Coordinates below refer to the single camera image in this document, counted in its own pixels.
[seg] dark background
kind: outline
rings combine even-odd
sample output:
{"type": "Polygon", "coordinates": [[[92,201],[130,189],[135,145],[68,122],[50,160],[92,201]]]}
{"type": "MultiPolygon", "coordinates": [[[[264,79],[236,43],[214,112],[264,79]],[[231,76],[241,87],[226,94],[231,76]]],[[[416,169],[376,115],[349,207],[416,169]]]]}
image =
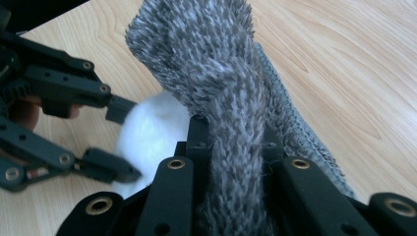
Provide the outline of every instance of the dark background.
{"type": "Polygon", "coordinates": [[[0,0],[12,13],[7,31],[20,32],[36,28],[89,0],[0,0]]]}

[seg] gray textile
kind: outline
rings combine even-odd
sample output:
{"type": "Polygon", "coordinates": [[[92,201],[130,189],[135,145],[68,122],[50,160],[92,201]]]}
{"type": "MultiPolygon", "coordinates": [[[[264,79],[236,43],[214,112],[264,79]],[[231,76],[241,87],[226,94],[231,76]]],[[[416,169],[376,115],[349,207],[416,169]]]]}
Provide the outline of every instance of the gray textile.
{"type": "Polygon", "coordinates": [[[262,186],[266,122],[290,155],[308,157],[353,196],[325,146],[291,103],[253,40],[245,0],[146,0],[126,40],[190,114],[208,118],[210,183],[198,207],[199,235],[274,235],[262,186]]]}

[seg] gray fuzzy fabric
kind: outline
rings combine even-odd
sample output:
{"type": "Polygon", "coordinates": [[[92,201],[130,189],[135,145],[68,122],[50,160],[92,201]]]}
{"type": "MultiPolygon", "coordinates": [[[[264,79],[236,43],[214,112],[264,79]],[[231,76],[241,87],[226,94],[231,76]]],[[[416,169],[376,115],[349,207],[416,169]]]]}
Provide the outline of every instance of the gray fuzzy fabric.
{"type": "Polygon", "coordinates": [[[262,201],[266,122],[288,154],[316,161],[343,194],[353,196],[254,42],[246,1],[146,0],[126,40],[191,115],[208,118],[211,174],[197,210],[199,235],[276,234],[262,201]]]}

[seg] wooden table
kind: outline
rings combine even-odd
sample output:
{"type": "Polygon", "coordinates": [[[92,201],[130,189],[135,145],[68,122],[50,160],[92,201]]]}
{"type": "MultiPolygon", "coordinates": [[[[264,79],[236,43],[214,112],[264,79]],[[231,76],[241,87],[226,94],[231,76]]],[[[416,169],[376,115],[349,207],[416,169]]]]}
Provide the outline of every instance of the wooden table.
{"type": "MultiPolygon", "coordinates": [[[[417,5],[250,2],[256,40],[360,199],[396,192],[417,200],[417,5]]],[[[25,37],[89,59],[114,93],[141,101],[160,91],[124,41],[141,3],[91,0],[25,37]]],[[[119,127],[86,107],[75,120],[41,116],[35,131],[81,155],[113,151],[119,127]]],[[[74,175],[0,190],[0,235],[52,235],[78,201],[102,190],[110,186],[74,175]]]]}

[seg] light wood grain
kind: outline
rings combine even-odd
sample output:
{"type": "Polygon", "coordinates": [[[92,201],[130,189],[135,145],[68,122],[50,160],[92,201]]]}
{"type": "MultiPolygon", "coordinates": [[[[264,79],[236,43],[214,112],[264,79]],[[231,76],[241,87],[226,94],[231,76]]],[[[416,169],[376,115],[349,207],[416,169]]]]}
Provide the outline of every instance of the light wood grain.
{"type": "MultiPolygon", "coordinates": [[[[91,0],[25,37],[89,59],[114,93],[141,101],[160,91],[124,42],[141,2],[91,0]]],[[[376,192],[416,201],[416,2],[250,3],[256,40],[361,201],[376,192]]],[[[76,120],[42,116],[35,131],[81,155],[91,146],[113,151],[118,130],[103,110],[84,108],[76,120]]],[[[78,201],[101,190],[110,188],[72,175],[1,190],[0,235],[52,235],[78,201]]]]}

